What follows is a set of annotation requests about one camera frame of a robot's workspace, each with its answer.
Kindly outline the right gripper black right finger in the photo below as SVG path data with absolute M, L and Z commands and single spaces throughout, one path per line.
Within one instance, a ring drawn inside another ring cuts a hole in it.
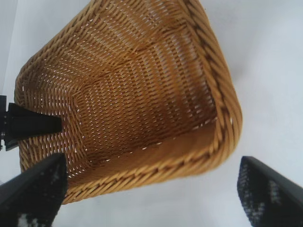
M 237 192 L 253 227 L 301 227 L 303 189 L 251 156 L 241 158 Z

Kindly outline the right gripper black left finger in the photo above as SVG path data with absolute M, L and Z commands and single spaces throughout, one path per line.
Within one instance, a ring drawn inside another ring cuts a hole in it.
M 65 155 L 45 158 L 0 186 L 0 225 L 52 226 L 67 187 Z

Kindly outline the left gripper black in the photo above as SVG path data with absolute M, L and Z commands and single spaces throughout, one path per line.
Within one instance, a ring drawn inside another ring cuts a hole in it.
M 17 140 L 62 131 L 62 120 L 9 103 L 0 96 L 0 149 L 9 151 L 18 145 Z

